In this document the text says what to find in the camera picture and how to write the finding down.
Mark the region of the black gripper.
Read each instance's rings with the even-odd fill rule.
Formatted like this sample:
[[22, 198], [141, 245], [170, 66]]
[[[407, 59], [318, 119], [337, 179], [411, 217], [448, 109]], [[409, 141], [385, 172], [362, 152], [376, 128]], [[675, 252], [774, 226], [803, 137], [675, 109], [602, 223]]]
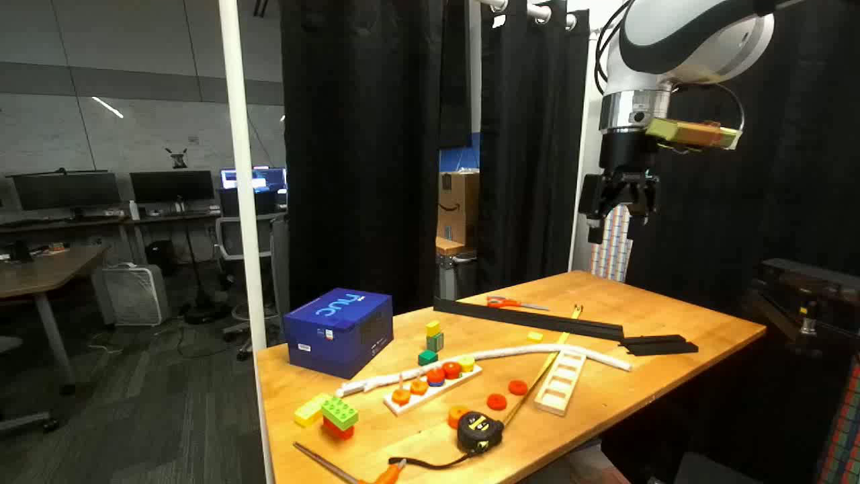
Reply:
[[606, 237], [606, 217], [619, 195], [639, 198], [635, 237], [645, 237], [658, 213], [658, 176], [650, 172], [655, 141], [645, 131], [607, 131], [602, 137], [600, 176], [587, 179], [587, 226], [593, 245]]

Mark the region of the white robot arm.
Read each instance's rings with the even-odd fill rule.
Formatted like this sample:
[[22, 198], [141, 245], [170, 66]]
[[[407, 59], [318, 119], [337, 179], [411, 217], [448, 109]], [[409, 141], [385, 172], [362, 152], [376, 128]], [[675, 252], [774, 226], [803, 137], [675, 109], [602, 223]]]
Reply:
[[751, 69], [771, 43], [778, 0], [628, 0], [596, 55], [607, 66], [600, 106], [600, 174], [584, 179], [580, 214], [593, 245], [606, 217], [627, 206], [645, 221], [658, 202], [658, 148], [733, 150], [745, 123], [678, 120], [682, 85], [718, 85]]

